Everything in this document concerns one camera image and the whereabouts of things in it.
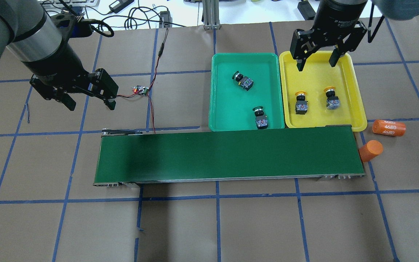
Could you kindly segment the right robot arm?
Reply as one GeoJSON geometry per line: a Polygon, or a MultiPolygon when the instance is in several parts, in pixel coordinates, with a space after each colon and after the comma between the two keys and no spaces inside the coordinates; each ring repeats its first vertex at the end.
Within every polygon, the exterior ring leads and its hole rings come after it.
{"type": "Polygon", "coordinates": [[[321,48],[334,48],[329,58],[334,67],[339,58],[355,51],[364,37],[371,43],[384,19],[419,16],[419,0],[321,0],[316,11],[307,0],[301,0],[298,10],[313,20],[309,30],[294,30],[290,46],[298,71],[303,71],[307,59],[321,48]]]}

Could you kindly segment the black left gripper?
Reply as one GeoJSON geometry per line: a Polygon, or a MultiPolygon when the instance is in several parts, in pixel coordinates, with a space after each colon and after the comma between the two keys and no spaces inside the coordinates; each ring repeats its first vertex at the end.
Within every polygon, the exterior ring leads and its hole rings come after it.
{"type": "Polygon", "coordinates": [[[55,100],[74,111],[76,102],[68,93],[83,93],[103,100],[109,110],[115,109],[118,85],[103,68],[88,73],[74,51],[55,51],[31,61],[29,69],[33,73],[30,85],[45,100],[55,100]]]}

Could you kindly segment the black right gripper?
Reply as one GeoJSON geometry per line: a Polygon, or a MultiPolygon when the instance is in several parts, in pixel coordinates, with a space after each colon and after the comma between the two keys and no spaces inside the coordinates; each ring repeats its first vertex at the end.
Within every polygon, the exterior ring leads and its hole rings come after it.
{"type": "Polygon", "coordinates": [[[335,67],[346,52],[354,52],[368,29],[361,20],[350,23],[326,19],[315,22],[309,30],[296,29],[293,32],[290,53],[296,60],[296,67],[302,72],[310,55],[324,47],[334,47],[329,58],[335,67]]]}

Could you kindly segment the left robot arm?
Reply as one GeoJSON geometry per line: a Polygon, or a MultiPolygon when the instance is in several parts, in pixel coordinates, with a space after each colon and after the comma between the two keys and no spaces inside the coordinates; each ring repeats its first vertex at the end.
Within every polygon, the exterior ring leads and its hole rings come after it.
{"type": "Polygon", "coordinates": [[[32,73],[30,85],[45,100],[55,100],[70,111],[72,93],[82,93],[115,109],[118,85],[103,68],[90,73],[69,45],[71,37],[88,37],[101,20],[85,19],[72,11],[49,16],[36,0],[0,0],[0,58],[12,52],[32,73]]]}

